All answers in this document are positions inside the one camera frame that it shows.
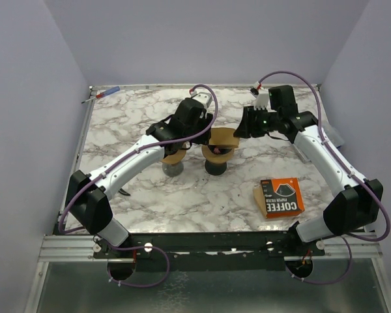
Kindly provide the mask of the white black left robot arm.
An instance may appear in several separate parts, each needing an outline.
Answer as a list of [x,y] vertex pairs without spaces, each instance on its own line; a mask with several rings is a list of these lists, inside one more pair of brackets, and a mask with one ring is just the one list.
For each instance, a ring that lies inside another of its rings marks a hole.
[[130,252],[129,231],[113,216],[110,201],[137,174],[166,157],[184,151],[185,143],[205,145],[218,111],[211,93],[200,93],[182,100],[175,113],[152,124],[129,150],[90,173],[74,172],[68,183],[63,215],[72,214],[91,235],[108,242],[108,249],[119,258]]

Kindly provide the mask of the blue ribbed dripper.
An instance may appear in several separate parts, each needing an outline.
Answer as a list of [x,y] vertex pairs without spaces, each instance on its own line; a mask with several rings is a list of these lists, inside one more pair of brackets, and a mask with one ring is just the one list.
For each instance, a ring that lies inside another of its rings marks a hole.
[[208,145],[209,151],[214,155],[228,155],[233,151],[230,147],[218,147],[215,145]]

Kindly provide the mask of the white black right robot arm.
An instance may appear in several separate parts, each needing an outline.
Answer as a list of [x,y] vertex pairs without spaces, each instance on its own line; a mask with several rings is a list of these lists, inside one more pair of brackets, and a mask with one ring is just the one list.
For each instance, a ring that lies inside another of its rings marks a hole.
[[260,138],[270,132],[284,135],[322,175],[333,195],[323,213],[291,228],[286,239],[290,253],[301,255],[310,242],[341,236],[367,226],[378,217],[383,186],[357,171],[330,141],[321,122],[310,111],[300,112],[290,85],[271,87],[268,92],[250,89],[255,97],[243,108],[236,138]]

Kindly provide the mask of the brown paper coffee filter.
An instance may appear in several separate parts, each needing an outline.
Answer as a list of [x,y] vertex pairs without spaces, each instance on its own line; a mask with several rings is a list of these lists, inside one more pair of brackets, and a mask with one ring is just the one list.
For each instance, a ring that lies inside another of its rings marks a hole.
[[209,145],[236,149],[239,147],[240,139],[234,137],[235,129],[229,127],[214,127],[210,131]]

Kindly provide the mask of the wooden ring coaster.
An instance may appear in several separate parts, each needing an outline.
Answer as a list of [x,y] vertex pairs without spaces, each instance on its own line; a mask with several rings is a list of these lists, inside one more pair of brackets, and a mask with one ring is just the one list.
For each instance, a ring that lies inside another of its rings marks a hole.
[[209,161],[210,163],[221,164],[228,162],[232,159],[235,149],[233,148],[233,151],[230,152],[228,155],[214,155],[209,151],[208,145],[203,145],[201,148],[201,152],[205,157],[206,161]]
[[161,160],[164,164],[178,164],[186,156],[186,150],[179,149],[175,154],[168,155]]

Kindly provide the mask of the clear grey glass carafe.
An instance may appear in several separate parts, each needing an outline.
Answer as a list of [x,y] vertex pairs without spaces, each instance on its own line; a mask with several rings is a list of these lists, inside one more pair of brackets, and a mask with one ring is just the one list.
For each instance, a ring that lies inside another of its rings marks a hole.
[[184,164],[182,162],[178,162],[175,164],[162,164],[162,171],[168,177],[176,177],[180,175],[184,170]]

